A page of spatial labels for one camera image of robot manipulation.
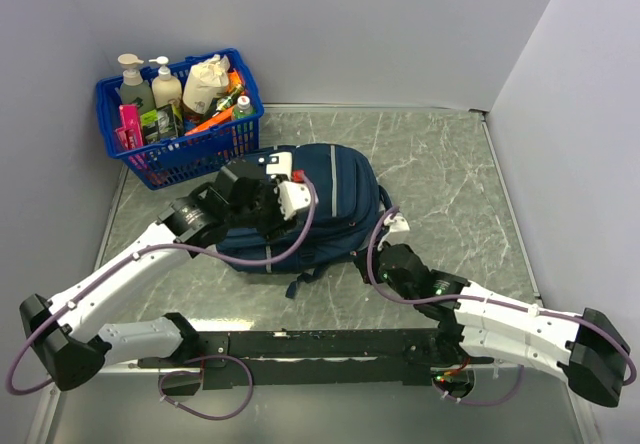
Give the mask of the navy blue student backpack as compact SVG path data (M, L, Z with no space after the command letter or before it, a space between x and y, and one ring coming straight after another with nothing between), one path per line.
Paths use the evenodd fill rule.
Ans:
M283 145L245 156L271 177L271 167L302 171L311 179L318 204L313 223L300 247L286 259L262 267L233 264L238 272L294 274L286 291L294 298L301 283L319 280L332 264L353 262L367 247L382 213L392 206L378 183L369 159L338 144Z

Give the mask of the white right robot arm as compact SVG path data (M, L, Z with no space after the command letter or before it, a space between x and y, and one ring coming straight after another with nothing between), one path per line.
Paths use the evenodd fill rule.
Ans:
M406 244L371 245L364 273L383 297L438 322L438 354L506 361L552 375L608 408L638 376L630 347L601 311L560 312L526 304L424 265Z

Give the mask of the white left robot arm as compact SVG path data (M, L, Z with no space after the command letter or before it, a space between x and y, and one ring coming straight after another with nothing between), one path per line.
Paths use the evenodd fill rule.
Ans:
M124 251L93 274L50 298L33 294L19 308L26 345L61 391L91 380L104 367L144 358L192 362L199 334L178 312L123 325L110 318L144 286L201 255L235 229L264 238L285 235L313 202L292 167L274 159L235 159L174 200Z

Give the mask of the beige paper bag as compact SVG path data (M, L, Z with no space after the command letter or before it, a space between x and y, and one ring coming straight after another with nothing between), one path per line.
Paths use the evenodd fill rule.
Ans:
M182 103L197 114L204 114L214 99L223 97L230 84L227 56L213 57L191 66L183 90Z

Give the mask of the green bottle white cap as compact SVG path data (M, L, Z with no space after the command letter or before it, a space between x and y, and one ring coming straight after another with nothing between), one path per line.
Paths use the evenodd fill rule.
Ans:
M233 107L232 116L234 120L241 120L252 116L255 113L251 99L246 95L240 95Z

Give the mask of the blue plastic basket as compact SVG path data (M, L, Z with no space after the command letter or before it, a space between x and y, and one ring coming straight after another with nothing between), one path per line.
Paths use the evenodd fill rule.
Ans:
M105 78L95 86L96 115L107 154L122 161L151 190L216 172L229 160L260 148L259 120L264 106L251 70L238 50L226 48L217 53L228 57L231 68L239 73L254 113L203 133L127 150L116 134L121 125L119 88L123 77Z

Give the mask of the green black box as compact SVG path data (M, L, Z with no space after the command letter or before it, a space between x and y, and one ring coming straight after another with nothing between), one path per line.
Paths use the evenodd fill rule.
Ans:
M185 130L181 110L169 103L142 114L140 129L146 144L182 137Z

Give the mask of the pink box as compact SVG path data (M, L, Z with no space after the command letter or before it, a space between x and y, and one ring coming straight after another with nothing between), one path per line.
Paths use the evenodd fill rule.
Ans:
M140 116L135 105L119 106L120 126L115 130L124 151L139 149L145 145Z

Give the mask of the cream pump bottle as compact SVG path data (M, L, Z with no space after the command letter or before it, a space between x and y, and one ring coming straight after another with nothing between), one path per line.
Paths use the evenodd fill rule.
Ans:
M150 60L159 66L157 77L153 79L151 89L157 108L172 105L179 108L182 101L182 84L172 74L169 68L169 59L166 56L158 56Z

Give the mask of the grey-green pump bottle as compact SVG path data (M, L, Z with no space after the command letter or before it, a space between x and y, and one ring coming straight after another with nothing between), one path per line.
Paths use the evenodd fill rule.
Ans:
M144 61L132 53L121 54L117 61L123 69L120 86L122 104L135 105L140 115L154 110L156 105L151 86L140 72Z

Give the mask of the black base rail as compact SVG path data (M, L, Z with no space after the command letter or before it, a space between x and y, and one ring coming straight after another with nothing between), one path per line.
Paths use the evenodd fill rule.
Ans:
M199 360L208 355L240 359L256 386L386 382L429 386L437 370L493 362L468 356L456 337L417 328L202 332L195 353L183 361L147 357L138 366L162 372L200 371L205 390L247 383L241 366L225 359Z

